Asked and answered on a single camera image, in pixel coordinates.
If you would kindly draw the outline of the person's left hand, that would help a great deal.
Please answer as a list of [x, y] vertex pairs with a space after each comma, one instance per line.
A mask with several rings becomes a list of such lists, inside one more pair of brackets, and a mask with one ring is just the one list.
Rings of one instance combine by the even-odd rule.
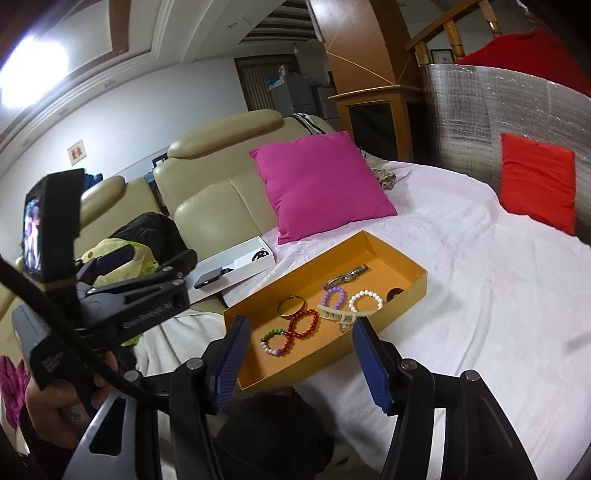
[[25, 405], [35, 433], [60, 448], [75, 449], [91, 421], [91, 413], [76, 389], [64, 380], [40, 389], [31, 379]]

